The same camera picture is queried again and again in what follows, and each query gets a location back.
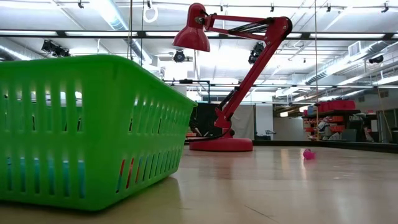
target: lamp shade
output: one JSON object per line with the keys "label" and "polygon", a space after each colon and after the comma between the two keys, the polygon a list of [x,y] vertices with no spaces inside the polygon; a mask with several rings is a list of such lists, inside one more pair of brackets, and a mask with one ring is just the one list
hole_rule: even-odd
{"label": "lamp shade", "polygon": [[210,43],[203,30],[203,24],[195,20],[196,17],[205,18],[205,12],[205,7],[200,3],[194,3],[189,7],[187,25],[174,37],[174,46],[210,51]]}

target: ceiling duct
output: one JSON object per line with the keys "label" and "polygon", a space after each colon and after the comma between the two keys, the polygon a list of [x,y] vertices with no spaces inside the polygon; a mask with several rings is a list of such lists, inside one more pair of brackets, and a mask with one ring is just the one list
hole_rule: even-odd
{"label": "ceiling duct", "polygon": [[[342,56],[339,56],[332,61],[326,63],[324,66],[322,66],[321,69],[318,70],[318,75],[317,71],[313,71],[312,73],[309,73],[307,75],[308,78],[305,78],[302,80],[300,83],[297,83],[298,85],[311,85],[312,83],[316,82],[317,80],[321,80],[322,78],[328,77],[329,75],[335,74],[337,72],[340,72],[355,63],[363,60],[367,60],[370,58],[377,57],[380,54],[383,54],[384,49],[390,47],[392,44],[395,44],[396,42],[394,41],[378,41],[373,44],[368,44],[365,47],[360,47],[358,48],[358,44],[361,45],[363,42],[357,42],[353,45],[351,45],[349,48],[353,49],[352,46],[356,46],[355,48],[360,49],[357,52],[352,52],[350,50],[349,52],[343,54]],[[290,88],[285,88],[282,90],[277,90],[276,91],[276,97],[279,96],[285,96],[285,95],[290,95],[293,92],[299,90],[300,88],[298,87],[290,87]]]}
{"label": "ceiling duct", "polygon": [[0,58],[2,61],[43,59],[43,56],[7,39],[0,38]]}
{"label": "ceiling duct", "polygon": [[[90,1],[94,4],[95,9],[101,14],[102,18],[112,27],[114,30],[129,30],[127,23],[124,21],[122,14],[118,7],[112,0],[95,0]],[[141,46],[136,39],[124,39],[124,41],[131,46],[131,50],[140,60],[145,64],[152,63],[152,57],[147,51]]]}

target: ceiling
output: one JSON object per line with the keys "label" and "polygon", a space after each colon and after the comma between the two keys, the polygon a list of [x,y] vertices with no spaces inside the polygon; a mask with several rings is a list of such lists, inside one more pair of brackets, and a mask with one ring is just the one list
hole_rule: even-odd
{"label": "ceiling", "polygon": [[[120,10],[123,19],[129,20],[129,1],[114,0]],[[158,17],[154,22],[146,22],[142,19],[142,6],[146,8],[147,0],[133,1],[133,30],[144,31],[176,31],[185,26],[187,9],[193,2],[205,5],[207,12],[227,14],[230,16],[248,17],[289,17],[294,25],[293,32],[397,32],[398,1],[388,1],[389,10],[385,13],[386,1],[379,0],[317,0],[317,8],[314,1],[288,0],[288,1],[264,1],[264,0],[165,0],[152,1],[152,5],[158,10]],[[103,19],[101,14],[89,1],[82,1],[84,8],[78,7],[78,1],[72,0],[35,0],[35,1],[0,1],[0,29],[33,29],[33,30],[111,30],[111,27]],[[145,13],[148,19],[153,18],[154,10],[149,9]],[[238,22],[220,21],[217,27],[225,29],[240,26]],[[50,57],[41,51],[43,38],[34,37],[0,37],[2,41],[12,41],[20,45],[22,49],[35,52],[42,57]],[[126,56],[127,44],[122,39],[101,39],[98,45],[97,39],[51,39],[63,47],[70,49],[72,55],[85,54],[118,54]],[[142,39],[139,40],[146,51],[158,56],[160,67],[176,66],[171,61],[169,54],[174,54],[180,49],[172,45],[172,39]],[[257,41],[246,39],[211,39],[211,52],[200,52],[197,63],[199,76],[195,77],[192,62],[184,62],[177,66],[183,67],[185,78],[201,78],[203,80],[217,80],[219,83],[231,83],[234,80],[242,80],[249,69],[248,63],[250,51]],[[346,54],[348,46],[355,40],[285,40],[267,64],[258,78],[261,83],[297,84],[308,74],[314,72],[316,65],[321,68],[334,58]],[[185,49],[184,54],[193,57],[193,51]],[[339,75],[345,80],[362,72],[361,69],[348,70]],[[336,85],[336,80],[329,78],[323,85]]]}

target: lamp base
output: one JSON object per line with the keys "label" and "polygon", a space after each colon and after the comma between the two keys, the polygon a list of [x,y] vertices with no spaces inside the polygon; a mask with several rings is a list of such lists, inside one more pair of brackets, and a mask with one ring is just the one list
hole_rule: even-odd
{"label": "lamp base", "polygon": [[219,138],[190,142],[189,149],[208,152],[249,152],[253,151],[253,142],[251,139]]}

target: shelf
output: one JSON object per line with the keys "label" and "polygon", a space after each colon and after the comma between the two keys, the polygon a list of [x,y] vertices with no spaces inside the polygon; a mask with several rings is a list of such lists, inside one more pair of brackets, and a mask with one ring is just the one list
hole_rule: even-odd
{"label": "shelf", "polygon": [[[319,113],[318,116],[320,118],[324,118],[326,116],[353,115],[353,114],[357,114],[360,112],[361,112],[360,110],[332,110],[332,111]],[[317,114],[302,116],[302,118],[316,118],[316,117],[317,117]]]}

